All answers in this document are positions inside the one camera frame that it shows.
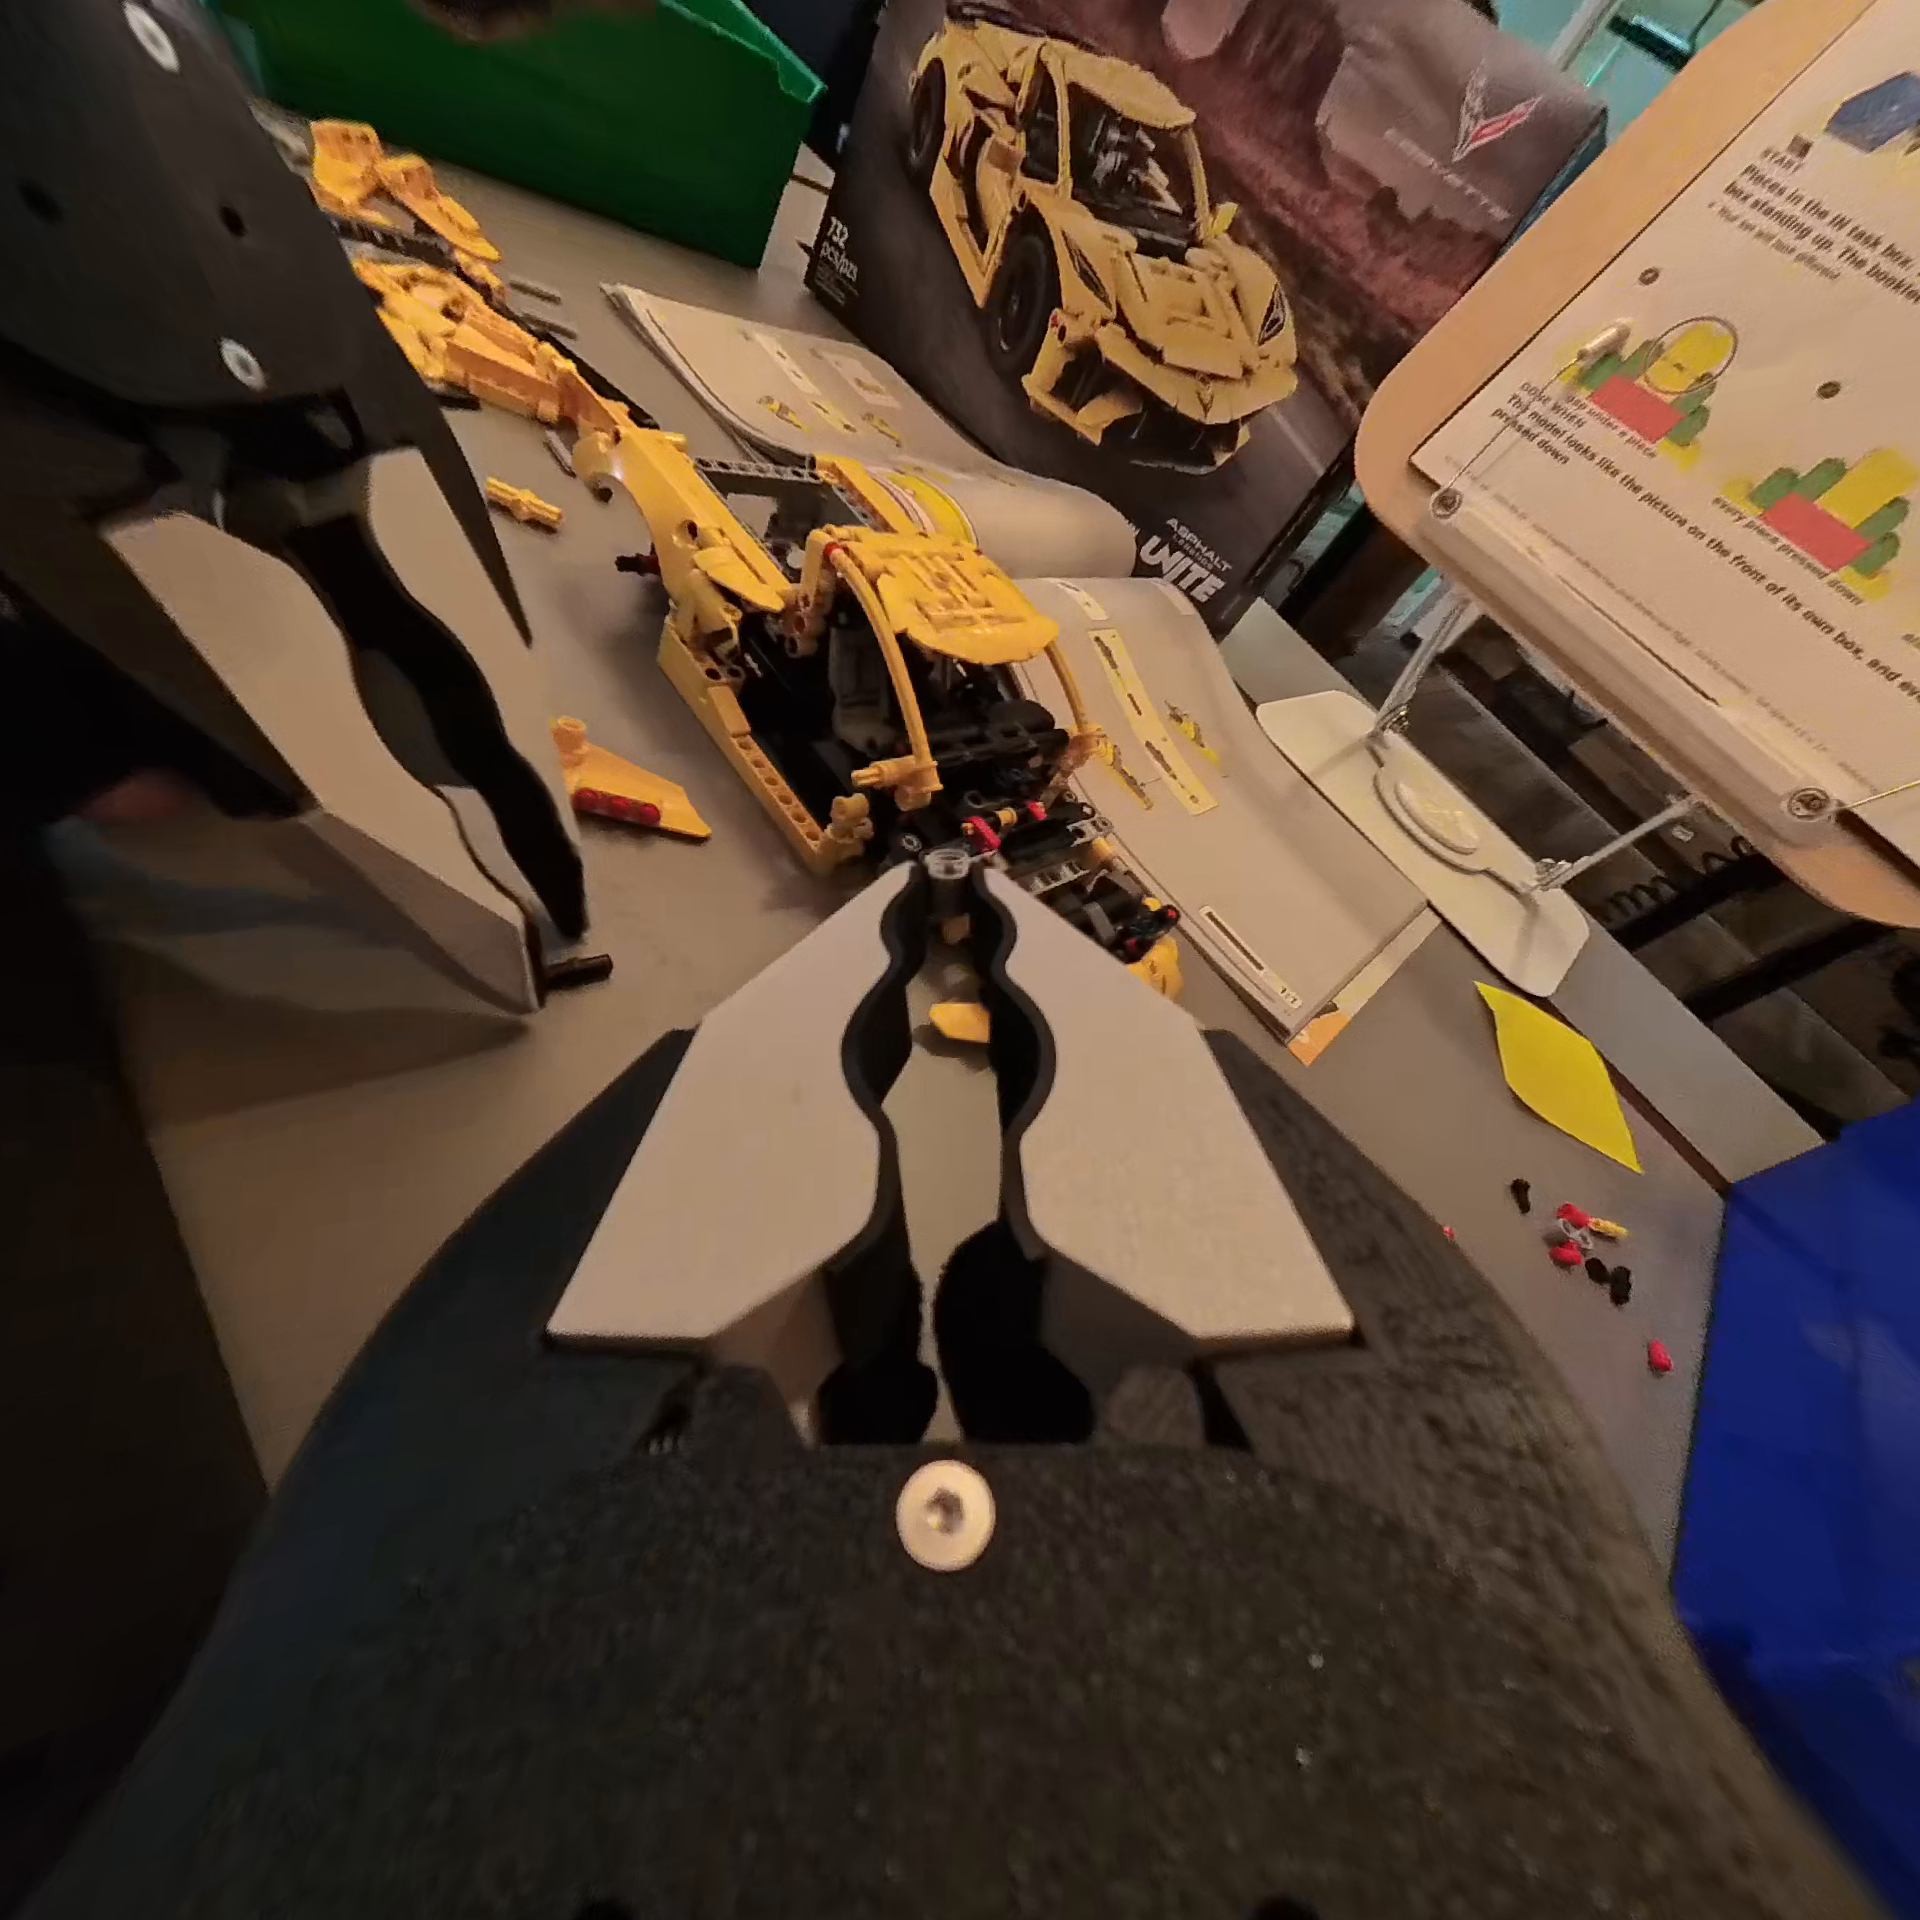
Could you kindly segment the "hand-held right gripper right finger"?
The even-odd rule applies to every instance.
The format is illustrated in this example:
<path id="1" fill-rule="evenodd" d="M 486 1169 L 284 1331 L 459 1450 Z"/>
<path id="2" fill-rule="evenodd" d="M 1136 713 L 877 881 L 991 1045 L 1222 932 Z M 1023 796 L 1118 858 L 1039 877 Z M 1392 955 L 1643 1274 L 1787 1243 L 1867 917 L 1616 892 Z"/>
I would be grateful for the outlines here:
<path id="1" fill-rule="evenodd" d="M 1248 1450 L 1219 1370 L 1346 1346 L 1346 1297 L 1202 1027 L 998 871 L 970 905 L 998 1203 L 933 1299 L 958 1432 Z"/>

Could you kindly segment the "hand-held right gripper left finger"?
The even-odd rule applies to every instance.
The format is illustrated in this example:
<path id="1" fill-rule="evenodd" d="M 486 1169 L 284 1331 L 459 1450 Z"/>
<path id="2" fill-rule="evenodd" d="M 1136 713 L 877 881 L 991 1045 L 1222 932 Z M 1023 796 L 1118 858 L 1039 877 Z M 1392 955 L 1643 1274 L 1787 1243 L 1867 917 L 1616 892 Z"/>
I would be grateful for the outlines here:
<path id="1" fill-rule="evenodd" d="M 742 1368 L 827 1445 L 918 1442 L 940 1385 L 884 1098 L 928 877 L 894 867 L 692 1031 L 546 1338 Z"/>

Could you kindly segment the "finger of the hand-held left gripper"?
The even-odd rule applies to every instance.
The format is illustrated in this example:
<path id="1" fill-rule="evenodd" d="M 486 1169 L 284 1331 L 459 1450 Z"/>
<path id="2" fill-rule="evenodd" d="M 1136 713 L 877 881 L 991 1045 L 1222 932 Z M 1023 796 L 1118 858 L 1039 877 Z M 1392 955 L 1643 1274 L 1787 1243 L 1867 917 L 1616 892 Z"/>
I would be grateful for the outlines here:
<path id="1" fill-rule="evenodd" d="M 429 743 L 398 674 L 374 668 L 368 708 L 350 642 L 314 587 L 203 520 L 132 520 L 107 547 L 300 779 L 294 815 L 255 831 L 260 856 L 468 999 L 532 1015 L 544 912 L 484 803 L 415 770 Z"/>
<path id="2" fill-rule="evenodd" d="M 544 668 L 463 455 L 386 449 L 300 488 L 300 573 L 341 628 L 378 738 L 442 800 L 540 945 L 589 927 Z"/>

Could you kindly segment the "yellow curved panel brick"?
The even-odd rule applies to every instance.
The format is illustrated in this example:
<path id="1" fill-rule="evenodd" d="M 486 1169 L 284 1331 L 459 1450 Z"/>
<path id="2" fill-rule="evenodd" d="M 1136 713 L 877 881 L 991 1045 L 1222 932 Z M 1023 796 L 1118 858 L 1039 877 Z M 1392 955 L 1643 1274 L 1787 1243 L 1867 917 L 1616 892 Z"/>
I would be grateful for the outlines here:
<path id="1" fill-rule="evenodd" d="M 576 788 L 591 787 L 615 797 L 654 803 L 659 805 L 663 816 L 659 828 L 637 828 L 635 824 L 611 819 L 588 821 L 628 825 L 642 833 L 666 833 L 669 836 L 676 836 L 679 842 L 690 844 L 704 844 L 707 840 L 710 840 L 712 831 L 709 828 L 701 812 L 690 803 L 688 792 L 682 785 L 669 783 L 663 776 L 654 776 L 640 769 L 635 761 L 623 760 L 605 747 L 599 747 L 589 740 L 588 728 L 578 719 L 556 716 L 549 722 L 549 730 L 559 754 L 559 770 L 570 805 L 571 794 Z"/>

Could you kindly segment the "grey desk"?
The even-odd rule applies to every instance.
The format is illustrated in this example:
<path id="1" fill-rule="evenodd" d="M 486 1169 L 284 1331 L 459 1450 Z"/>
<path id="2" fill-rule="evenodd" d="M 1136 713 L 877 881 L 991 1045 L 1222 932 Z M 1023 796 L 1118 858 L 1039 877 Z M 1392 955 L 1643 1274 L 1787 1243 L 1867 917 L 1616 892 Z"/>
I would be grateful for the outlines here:
<path id="1" fill-rule="evenodd" d="M 168 881 L 130 897 L 118 1010 L 159 1173 L 267 1482 L 414 1274 L 518 1163 L 669 1027 L 799 945 L 842 893 L 781 849 L 655 671 L 659 591 L 618 572 L 634 520 L 564 477 L 536 429 L 451 418 L 478 474 L 557 500 L 564 527 L 499 528 L 534 621 L 549 708 L 682 783 L 710 840 L 591 824 L 582 865 L 608 984 L 532 1023 L 474 1012 L 412 953 L 306 919 L 274 871 L 242 865 L 224 821 L 128 835 L 116 852 Z M 1646 1533 L 1671 1556 L 1722 1195 L 1818 1135 L 1607 932 L 1555 1012 L 1612 1057 L 1640 1173 L 1536 1120 L 1509 1092 L 1472 948 L 1428 919 L 1355 1020 L 1293 1059 L 1183 945 L 1181 1003 L 1243 1040 L 1444 1229 L 1558 1362 Z M 1527 1180 L 1534 1217 L 1507 1184 Z M 1623 1313 L 1555 1266 L 1540 1215 L 1572 1203 L 1624 1228 Z M 1646 1368 L 1660 1338 L 1671 1377 Z"/>

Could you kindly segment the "pile of yellow bricks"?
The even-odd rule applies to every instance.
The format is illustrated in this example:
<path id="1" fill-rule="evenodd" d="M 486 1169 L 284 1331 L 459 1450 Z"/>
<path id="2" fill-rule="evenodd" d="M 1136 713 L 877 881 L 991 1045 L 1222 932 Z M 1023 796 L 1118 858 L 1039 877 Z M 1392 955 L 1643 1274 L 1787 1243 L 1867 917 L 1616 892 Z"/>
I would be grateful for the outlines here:
<path id="1" fill-rule="evenodd" d="M 605 443 L 652 423 L 570 356 L 554 328 L 520 316 L 500 252 L 426 157 L 389 151 L 365 123 L 316 120 L 300 169 L 378 317 L 437 395 Z"/>

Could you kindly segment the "building instruction booklet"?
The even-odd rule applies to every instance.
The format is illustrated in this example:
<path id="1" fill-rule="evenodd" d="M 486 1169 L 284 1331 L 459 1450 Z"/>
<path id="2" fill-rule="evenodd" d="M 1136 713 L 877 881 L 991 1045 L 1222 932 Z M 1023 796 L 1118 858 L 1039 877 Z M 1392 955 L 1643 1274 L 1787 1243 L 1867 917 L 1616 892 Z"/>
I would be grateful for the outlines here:
<path id="1" fill-rule="evenodd" d="M 1112 506 L 970 445 L 850 344 L 621 282 L 604 296 L 733 442 L 727 459 L 692 458 L 858 461 L 877 476 L 883 504 L 970 533 L 1060 624 L 1111 740 L 1078 794 L 1181 908 L 1176 939 L 1295 1053 L 1317 1017 L 1355 1001 L 1355 981 L 1387 975 L 1424 937 L 1411 883 L 1267 740 L 1198 612 L 1174 587 L 1133 577 L 1133 531 Z"/>

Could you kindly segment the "yellow paper scrap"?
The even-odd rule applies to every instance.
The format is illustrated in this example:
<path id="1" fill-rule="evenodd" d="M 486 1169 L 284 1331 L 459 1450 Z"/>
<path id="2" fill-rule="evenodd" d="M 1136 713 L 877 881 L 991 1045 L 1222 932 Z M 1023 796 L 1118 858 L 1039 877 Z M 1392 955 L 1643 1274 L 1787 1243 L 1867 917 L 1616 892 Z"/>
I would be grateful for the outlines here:
<path id="1" fill-rule="evenodd" d="M 1595 1045 L 1531 999 L 1480 981 L 1475 987 L 1495 1024 L 1509 1092 L 1558 1135 L 1640 1173 L 1637 1138 Z"/>

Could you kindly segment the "green plastic bin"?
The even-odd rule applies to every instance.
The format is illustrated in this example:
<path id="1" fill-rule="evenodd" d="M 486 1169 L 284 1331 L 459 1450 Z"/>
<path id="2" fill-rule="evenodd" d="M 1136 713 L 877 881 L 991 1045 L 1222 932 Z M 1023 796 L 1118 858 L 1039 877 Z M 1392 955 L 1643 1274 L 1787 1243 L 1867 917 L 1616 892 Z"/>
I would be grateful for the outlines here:
<path id="1" fill-rule="evenodd" d="M 211 4 L 260 95 L 755 271 L 821 75 L 748 4 Z"/>

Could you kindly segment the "pile of small coloured pins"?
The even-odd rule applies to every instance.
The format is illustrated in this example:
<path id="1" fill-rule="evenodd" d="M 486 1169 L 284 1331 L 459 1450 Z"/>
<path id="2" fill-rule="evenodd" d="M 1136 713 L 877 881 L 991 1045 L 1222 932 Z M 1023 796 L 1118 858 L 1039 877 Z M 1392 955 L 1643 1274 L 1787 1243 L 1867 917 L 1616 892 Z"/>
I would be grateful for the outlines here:
<path id="1" fill-rule="evenodd" d="M 1527 1180 L 1510 1180 L 1507 1195 L 1516 1211 L 1534 1217 L 1534 1195 Z M 1549 1215 L 1540 1215 L 1539 1228 L 1543 1249 L 1555 1266 L 1581 1274 L 1591 1284 L 1607 1293 L 1616 1309 L 1624 1309 L 1635 1301 L 1635 1275 L 1628 1264 L 1614 1260 L 1607 1250 L 1624 1239 L 1624 1228 L 1607 1217 L 1595 1217 L 1572 1203 L 1558 1205 Z M 1646 1336 L 1643 1340 L 1646 1368 L 1653 1377 L 1672 1375 L 1672 1355 L 1666 1344 Z"/>

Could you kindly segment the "yellow brick toy car model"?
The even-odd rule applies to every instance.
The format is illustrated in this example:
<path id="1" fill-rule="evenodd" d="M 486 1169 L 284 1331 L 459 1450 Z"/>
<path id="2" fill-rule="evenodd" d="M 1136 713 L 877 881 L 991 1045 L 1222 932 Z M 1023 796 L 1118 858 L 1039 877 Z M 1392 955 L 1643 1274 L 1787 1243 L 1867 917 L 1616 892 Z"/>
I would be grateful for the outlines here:
<path id="1" fill-rule="evenodd" d="M 1060 624 L 970 533 L 850 459 L 723 465 L 659 427 L 576 427 L 573 474 L 635 508 L 655 660 L 805 874 L 987 867 L 1176 999 L 1183 912 L 1078 792 L 1111 740 Z"/>

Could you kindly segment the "blue plastic bin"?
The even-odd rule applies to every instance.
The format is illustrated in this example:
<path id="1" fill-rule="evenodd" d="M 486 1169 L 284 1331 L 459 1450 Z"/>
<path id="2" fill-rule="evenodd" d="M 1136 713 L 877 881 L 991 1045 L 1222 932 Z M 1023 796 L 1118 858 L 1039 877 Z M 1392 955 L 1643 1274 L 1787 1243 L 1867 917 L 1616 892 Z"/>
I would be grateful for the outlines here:
<path id="1" fill-rule="evenodd" d="M 1727 1194 L 1671 1593 L 1766 1761 L 1916 1919 L 1916 1101 Z"/>

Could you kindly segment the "wooden board with printed sheet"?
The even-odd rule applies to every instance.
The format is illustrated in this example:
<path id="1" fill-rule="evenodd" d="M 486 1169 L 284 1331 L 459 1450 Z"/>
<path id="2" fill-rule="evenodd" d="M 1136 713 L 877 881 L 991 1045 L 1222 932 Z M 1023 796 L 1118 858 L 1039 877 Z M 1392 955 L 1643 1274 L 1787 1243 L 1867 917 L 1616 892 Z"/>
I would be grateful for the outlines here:
<path id="1" fill-rule="evenodd" d="M 1380 387 L 1365 504 L 1805 893 L 1916 928 L 1916 4 L 1762 4 Z"/>

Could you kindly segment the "black toy car box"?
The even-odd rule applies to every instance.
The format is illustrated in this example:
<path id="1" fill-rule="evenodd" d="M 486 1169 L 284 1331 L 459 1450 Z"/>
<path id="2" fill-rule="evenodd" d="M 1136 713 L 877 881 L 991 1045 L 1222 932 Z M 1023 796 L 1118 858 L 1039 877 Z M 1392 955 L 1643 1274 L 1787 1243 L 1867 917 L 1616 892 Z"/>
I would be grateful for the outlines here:
<path id="1" fill-rule="evenodd" d="M 887 4 L 806 289 L 1222 636 L 1605 138 L 1492 4 Z"/>

